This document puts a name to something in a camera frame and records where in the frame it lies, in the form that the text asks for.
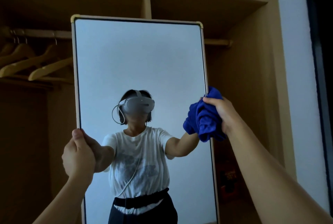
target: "graphic print on shirt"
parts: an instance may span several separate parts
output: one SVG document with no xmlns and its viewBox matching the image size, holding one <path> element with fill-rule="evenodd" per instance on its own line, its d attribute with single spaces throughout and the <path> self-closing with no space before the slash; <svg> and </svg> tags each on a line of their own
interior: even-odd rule
<svg viewBox="0 0 333 224">
<path fill-rule="evenodd" d="M 156 165 L 147 165 L 145 159 L 135 158 L 125 153 L 118 153 L 116 171 L 119 181 L 124 181 L 124 186 L 130 181 L 139 191 L 146 191 L 151 185 L 151 177 L 157 176 Z"/>
</svg>

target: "gray vr headset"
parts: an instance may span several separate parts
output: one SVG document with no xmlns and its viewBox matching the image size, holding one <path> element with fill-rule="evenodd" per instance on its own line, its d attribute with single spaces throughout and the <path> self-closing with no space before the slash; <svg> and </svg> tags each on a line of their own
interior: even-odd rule
<svg viewBox="0 0 333 224">
<path fill-rule="evenodd" d="M 117 108 L 117 112 L 120 112 L 123 117 L 125 118 L 124 113 L 126 114 L 134 114 L 134 113 L 150 113 L 155 106 L 155 101 L 151 98 L 142 96 L 141 92 L 135 90 L 136 94 L 129 96 L 125 99 L 125 102 L 123 104 L 120 104 L 123 100 L 119 102 L 118 105 L 116 105 L 112 110 L 112 118 L 113 118 L 113 111 L 115 108 Z"/>
</svg>

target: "black pants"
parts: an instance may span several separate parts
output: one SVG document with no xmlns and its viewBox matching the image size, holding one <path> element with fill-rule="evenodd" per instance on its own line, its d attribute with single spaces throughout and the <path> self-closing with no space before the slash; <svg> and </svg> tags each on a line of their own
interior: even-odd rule
<svg viewBox="0 0 333 224">
<path fill-rule="evenodd" d="M 172 199 L 167 196 L 155 208 L 139 215 L 123 214 L 114 205 L 111 208 L 109 224 L 146 224 L 146 223 L 165 223 L 177 224 L 178 215 L 173 206 Z"/>
</svg>

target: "white t-shirt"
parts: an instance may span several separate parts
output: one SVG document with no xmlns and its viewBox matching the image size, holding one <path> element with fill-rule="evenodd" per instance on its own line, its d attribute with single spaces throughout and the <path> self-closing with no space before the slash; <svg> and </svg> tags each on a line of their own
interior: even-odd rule
<svg viewBox="0 0 333 224">
<path fill-rule="evenodd" d="M 161 128 L 146 127 L 136 137 L 123 131 L 107 135 L 102 145 L 114 149 L 115 157 L 105 170 L 109 172 L 111 193 L 118 198 L 134 198 L 164 190 L 169 186 L 169 170 L 165 160 L 165 145 L 172 136 Z M 158 204 L 138 209 L 115 206 L 124 214 L 142 214 Z"/>
</svg>

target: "short hair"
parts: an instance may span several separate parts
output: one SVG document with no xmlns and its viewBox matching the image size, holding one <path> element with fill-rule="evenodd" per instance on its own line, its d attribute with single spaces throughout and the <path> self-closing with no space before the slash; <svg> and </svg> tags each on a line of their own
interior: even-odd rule
<svg viewBox="0 0 333 224">
<path fill-rule="evenodd" d="M 142 96 L 147 97 L 147 98 L 152 98 L 152 96 L 150 95 L 150 93 L 148 91 L 145 90 L 141 90 L 139 91 L 141 93 Z M 125 99 L 127 99 L 130 96 L 136 95 L 136 91 L 135 90 L 128 90 L 127 92 L 125 92 L 125 94 L 122 96 L 122 98 L 120 99 L 119 103 Z M 123 125 L 127 125 L 127 121 L 126 119 L 123 117 L 123 107 L 119 107 L 119 119 L 120 119 L 120 123 L 122 123 Z M 150 112 L 148 114 L 147 120 L 146 122 L 150 122 L 152 121 L 152 112 Z"/>
</svg>

